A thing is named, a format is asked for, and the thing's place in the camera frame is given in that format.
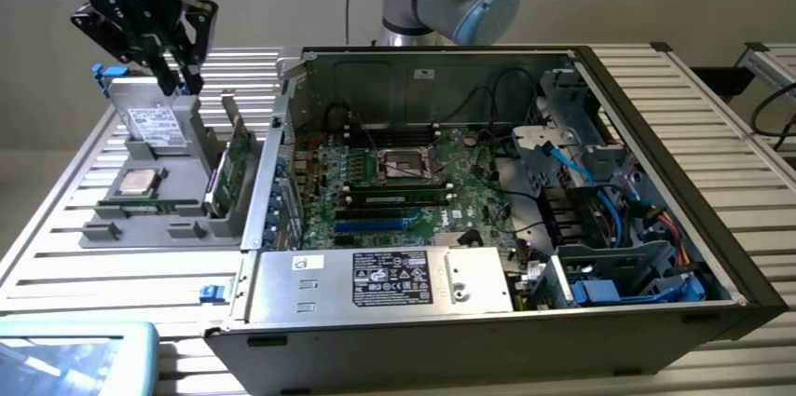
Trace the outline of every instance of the motherboard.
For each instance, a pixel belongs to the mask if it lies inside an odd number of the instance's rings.
[[[304,250],[488,245],[508,251],[507,198],[491,189],[492,134],[436,130],[385,138],[378,130],[334,134],[298,147]]]

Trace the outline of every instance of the metal table slat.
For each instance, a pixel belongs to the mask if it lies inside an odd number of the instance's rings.
[[[622,76],[620,83],[634,102],[639,103],[643,115],[674,150],[683,168],[692,173],[706,197],[722,213],[738,211],[734,202],[744,201],[744,207],[759,211],[791,214],[796,196],[771,165],[739,139],[722,116],[714,112],[704,92],[682,74],[664,53],[650,46],[595,46],[603,61]],[[203,118],[225,129],[217,121],[221,109],[221,90],[236,84],[237,101],[256,124],[264,122],[273,100],[277,84],[268,75],[256,76],[262,82],[250,81],[253,76],[220,76],[244,72],[274,72],[280,51],[276,48],[217,49],[209,57],[210,87],[203,93]],[[170,249],[142,249],[121,253],[117,249],[85,251],[77,242],[79,233],[70,232],[85,215],[82,210],[70,210],[71,204],[85,203],[98,196],[114,180],[126,154],[123,137],[126,130],[117,122],[109,125],[102,141],[91,149],[90,161],[82,164],[75,180],[69,185],[54,205],[54,216],[23,250],[19,265],[0,288],[0,304],[8,304],[18,319],[53,317],[93,318],[95,320],[151,320],[161,333],[161,380],[157,394],[240,394],[246,395],[240,383],[198,337],[198,321],[221,319],[228,306],[202,306],[190,301],[190,296],[203,283],[218,284],[237,276],[236,261],[228,259],[225,251],[187,253],[193,261],[185,267],[170,264],[175,251]],[[754,231],[735,234],[747,248],[764,273],[775,281],[775,287],[792,305],[796,305],[796,229],[791,231]],[[137,256],[169,259],[157,270],[147,270],[145,262],[134,260],[131,267],[123,261]],[[47,272],[57,271],[58,264],[81,266],[83,272],[66,272],[67,276],[90,275],[87,267],[113,266],[106,278],[95,275],[94,280],[47,280]],[[130,276],[131,272],[146,276]],[[178,272],[173,275],[154,275],[154,272]],[[113,302],[113,295],[121,301]],[[38,310],[33,301],[58,303],[55,307],[79,307],[89,311],[67,310],[55,315]],[[171,302],[174,306],[137,306]],[[715,396],[763,394],[783,395],[796,391],[796,312],[788,312],[771,324],[739,342],[714,342],[687,355],[656,376],[636,376],[557,382],[529,383],[475,387],[468,389],[415,390],[392,393],[404,395],[608,395],[608,394],[666,394],[678,396]]]

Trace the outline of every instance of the white wall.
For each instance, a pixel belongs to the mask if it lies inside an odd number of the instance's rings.
[[[73,28],[85,0],[0,0],[0,147],[75,148],[105,109]],[[218,47],[344,42],[344,0],[216,0]],[[353,0],[353,41],[378,35],[381,0]],[[524,0],[503,42],[663,40],[694,63],[730,63],[748,40],[796,41],[792,0]]]

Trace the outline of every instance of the blue cable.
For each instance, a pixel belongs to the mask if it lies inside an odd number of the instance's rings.
[[[541,146],[537,146],[536,149],[539,151],[543,151]],[[592,174],[580,166],[577,166],[575,164],[575,162],[564,155],[564,153],[559,150],[559,149],[552,149],[551,154],[553,157],[559,158],[559,160],[561,160],[561,163],[564,163],[567,165],[568,168],[571,168],[573,171],[580,172],[580,174],[587,177],[587,181],[588,184],[592,185],[592,187],[597,187],[597,184],[595,183],[595,179],[592,178]],[[597,198],[603,201],[603,203],[607,205],[608,207],[608,212],[611,213],[611,217],[614,218],[614,223],[618,226],[618,240],[615,242],[615,247],[620,247],[620,242],[623,239],[623,219],[620,218],[620,214],[618,212],[616,207],[614,206],[614,202],[611,201],[611,199],[607,196],[607,193],[603,192],[603,190],[597,190]]]

